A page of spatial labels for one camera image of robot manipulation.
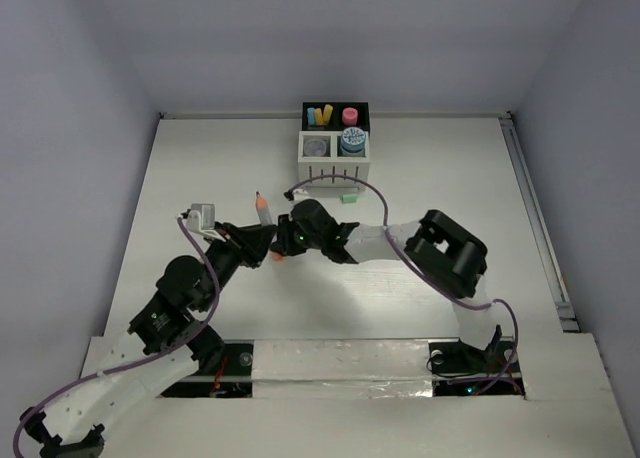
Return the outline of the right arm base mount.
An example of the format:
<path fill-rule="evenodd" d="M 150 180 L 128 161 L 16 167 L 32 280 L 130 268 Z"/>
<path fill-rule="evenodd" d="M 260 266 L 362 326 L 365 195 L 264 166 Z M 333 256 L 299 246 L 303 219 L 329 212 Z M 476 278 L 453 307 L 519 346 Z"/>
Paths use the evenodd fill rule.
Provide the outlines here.
<path fill-rule="evenodd" d="M 435 397 L 526 395 L 514 342 L 503 338 L 496 326 L 484 350 L 463 343 L 436 341 L 429 344 L 426 369 L 431 373 Z"/>

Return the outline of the orange highlighter marker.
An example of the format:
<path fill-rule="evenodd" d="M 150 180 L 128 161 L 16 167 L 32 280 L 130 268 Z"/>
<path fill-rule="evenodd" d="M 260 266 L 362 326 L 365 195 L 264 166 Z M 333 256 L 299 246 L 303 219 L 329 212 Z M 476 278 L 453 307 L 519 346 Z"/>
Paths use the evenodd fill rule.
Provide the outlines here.
<path fill-rule="evenodd" d="M 269 226 L 273 224 L 271 212 L 269 210 L 266 199 L 259 193 L 255 193 L 255 209 L 262 226 Z"/>

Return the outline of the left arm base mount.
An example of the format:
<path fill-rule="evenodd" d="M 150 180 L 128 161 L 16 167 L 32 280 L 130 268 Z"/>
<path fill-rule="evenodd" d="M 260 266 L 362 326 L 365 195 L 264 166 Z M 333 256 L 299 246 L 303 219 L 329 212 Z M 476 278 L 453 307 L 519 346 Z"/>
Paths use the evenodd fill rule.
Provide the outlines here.
<path fill-rule="evenodd" d="M 161 393 L 163 398 L 251 398 L 253 341 L 227 342 L 212 371 L 198 371 Z"/>

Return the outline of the pink-capped tube of crayons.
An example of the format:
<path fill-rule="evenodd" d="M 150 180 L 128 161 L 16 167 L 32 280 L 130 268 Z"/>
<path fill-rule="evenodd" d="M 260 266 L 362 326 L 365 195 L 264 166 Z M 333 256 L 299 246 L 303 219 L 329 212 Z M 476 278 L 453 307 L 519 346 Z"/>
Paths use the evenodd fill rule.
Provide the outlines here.
<path fill-rule="evenodd" d="M 342 109 L 341 121 L 344 126 L 356 126 L 358 123 L 359 112 L 354 107 L 345 107 Z"/>

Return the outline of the yellow marker cap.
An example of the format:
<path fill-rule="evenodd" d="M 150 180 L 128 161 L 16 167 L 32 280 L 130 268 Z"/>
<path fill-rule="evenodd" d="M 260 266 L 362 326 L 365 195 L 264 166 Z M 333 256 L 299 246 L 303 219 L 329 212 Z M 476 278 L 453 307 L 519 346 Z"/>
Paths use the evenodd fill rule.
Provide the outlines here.
<path fill-rule="evenodd" d="M 330 124 L 330 122 L 331 122 L 331 117 L 332 117 L 332 114 L 333 114 L 333 109 L 334 109 L 334 107 L 333 107 L 331 104 L 329 104 L 329 103 L 327 103 L 327 104 L 324 106 L 324 108 L 323 108 L 323 113 L 322 113 L 322 119 L 323 119 L 323 125 L 324 125 L 324 126 L 326 126 L 326 125 L 329 125 L 329 124 Z"/>

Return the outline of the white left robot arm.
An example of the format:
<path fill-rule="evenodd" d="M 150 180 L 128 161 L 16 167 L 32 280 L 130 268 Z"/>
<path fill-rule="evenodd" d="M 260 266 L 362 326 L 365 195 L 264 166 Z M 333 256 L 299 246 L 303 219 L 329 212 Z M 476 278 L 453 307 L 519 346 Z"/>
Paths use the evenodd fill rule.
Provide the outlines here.
<path fill-rule="evenodd" d="M 177 224 L 188 241 L 205 237 L 208 248 L 195 244 L 194 255 L 168 263 L 150 301 L 95 372 L 23 412 L 13 436 L 15 456 L 22 454 L 20 439 L 28 435 L 42 457 L 97 457 L 108 429 L 130 407 L 183 378 L 220 367 L 225 343 L 210 322 L 221 291 L 239 267 L 262 264 L 277 228 L 229 223 L 194 228 L 185 215 Z"/>

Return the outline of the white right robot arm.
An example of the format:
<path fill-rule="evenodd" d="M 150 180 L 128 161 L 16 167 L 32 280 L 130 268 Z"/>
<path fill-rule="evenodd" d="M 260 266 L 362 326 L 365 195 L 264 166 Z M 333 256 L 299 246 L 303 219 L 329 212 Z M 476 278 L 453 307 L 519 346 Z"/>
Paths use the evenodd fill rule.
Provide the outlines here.
<path fill-rule="evenodd" d="M 482 370 L 496 359 L 502 332 L 489 310 L 487 247 L 445 213 L 430 210 L 399 225 L 339 223 L 317 200 L 306 199 L 278 217 L 271 251 L 288 257 L 310 249 L 337 264 L 402 261 L 453 303 L 462 362 Z"/>

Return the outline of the clear jar of paperclips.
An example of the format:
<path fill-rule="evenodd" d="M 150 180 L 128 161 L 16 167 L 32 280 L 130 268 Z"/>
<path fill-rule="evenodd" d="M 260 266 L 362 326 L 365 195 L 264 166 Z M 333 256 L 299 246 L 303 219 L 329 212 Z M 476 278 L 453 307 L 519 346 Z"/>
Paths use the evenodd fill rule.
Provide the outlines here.
<path fill-rule="evenodd" d="M 304 157 L 326 157 L 330 152 L 329 139 L 326 137 L 306 137 L 303 143 Z"/>

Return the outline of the green marker cap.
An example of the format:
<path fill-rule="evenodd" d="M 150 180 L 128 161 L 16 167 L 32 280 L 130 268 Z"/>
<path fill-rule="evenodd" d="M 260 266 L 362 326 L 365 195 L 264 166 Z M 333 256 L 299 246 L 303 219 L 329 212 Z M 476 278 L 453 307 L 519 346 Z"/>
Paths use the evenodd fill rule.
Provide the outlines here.
<path fill-rule="evenodd" d="M 356 203 L 358 199 L 357 193 L 345 193 L 340 196 L 341 202 L 343 204 L 352 204 Z"/>

